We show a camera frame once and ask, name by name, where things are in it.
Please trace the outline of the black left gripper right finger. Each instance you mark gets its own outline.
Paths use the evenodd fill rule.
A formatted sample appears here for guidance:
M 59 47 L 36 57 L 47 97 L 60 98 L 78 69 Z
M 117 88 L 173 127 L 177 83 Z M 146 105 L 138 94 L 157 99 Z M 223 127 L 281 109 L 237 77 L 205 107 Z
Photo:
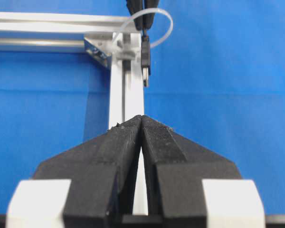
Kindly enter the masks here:
M 145 115 L 141 134 L 149 213 L 164 228 L 205 228 L 202 180 L 239 180 L 237 166 Z

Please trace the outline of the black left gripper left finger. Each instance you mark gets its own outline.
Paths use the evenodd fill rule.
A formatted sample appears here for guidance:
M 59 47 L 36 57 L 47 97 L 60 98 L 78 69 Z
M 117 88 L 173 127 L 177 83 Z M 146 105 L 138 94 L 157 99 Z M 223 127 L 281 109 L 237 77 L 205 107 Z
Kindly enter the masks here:
M 63 220 L 67 228 L 111 228 L 133 211 L 142 117 L 39 164 L 33 179 L 70 179 Z

